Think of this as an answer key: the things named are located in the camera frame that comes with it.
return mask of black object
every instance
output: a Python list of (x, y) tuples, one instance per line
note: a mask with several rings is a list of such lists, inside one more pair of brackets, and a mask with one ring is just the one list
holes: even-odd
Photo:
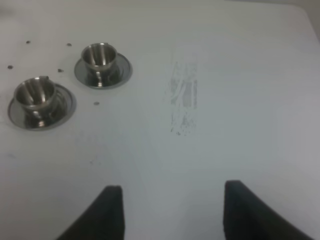
[(124, 240), (125, 217), (120, 186), (108, 186), (57, 240)]
[(241, 181), (225, 184), (223, 226), (226, 240), (311, 240)]

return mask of white table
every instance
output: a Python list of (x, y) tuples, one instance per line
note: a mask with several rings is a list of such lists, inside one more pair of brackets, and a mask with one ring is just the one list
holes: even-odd
[[(300, 8), (7, 0), (0, 32), (1, 239), (52, 240), (105, 186), (121, 185), (126, 239), (223, 240), (233, 179), (320, 237), (320, 45)], [(93, 90), (75, 79), (95, 42), (131, 61), (129, 82)], [(181, 78), (193, 90), (172, 101), (176, 63), (196, 70)], [(39, 75), (71, 90), (76, 112), (52, 130), (20, 130), (8, 103)]]

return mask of pencil mark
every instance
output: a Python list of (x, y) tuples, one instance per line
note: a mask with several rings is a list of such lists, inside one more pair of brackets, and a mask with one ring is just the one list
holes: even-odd
[(195, 54), (174, 62), (169, 83), (171, 132), (178, 136), (186, 136), (196, 128), (197, 71), (198, 60)]

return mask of stainless steel cup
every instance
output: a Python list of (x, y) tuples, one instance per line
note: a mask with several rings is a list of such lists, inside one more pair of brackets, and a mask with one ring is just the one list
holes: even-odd
[(58, 106), (57, 89), (48, 76), (30, 78), (14, 91), (14, 101), (35, 119), (45, 119)]
[(109, 75), (116, 65), (117, 50), (108, 43), (94, 43), (81, 53), (89, 74), (97, 79)]

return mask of metal saucer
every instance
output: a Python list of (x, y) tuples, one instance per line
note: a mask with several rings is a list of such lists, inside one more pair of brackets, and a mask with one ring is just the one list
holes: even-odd
[(93, 89), (113, 89), (126, 83), (132, 75), (132, 67), (129, 60), (118, 53), (116, 65), (108, 75), (101, 79), (89, 74), (83, 60), (79, 60), (74, 67), (74, 74), (78, 81)]
[(8, 116), (11, 122), (19, 128), (42, 131), (55, 128), (65, 123), (76, 110), (76, 98), (65, 87), (55, 84), (57, 90), (58, 106), (46, 118), (36, 119), (28, 116), (14, 99), (8, 106)]

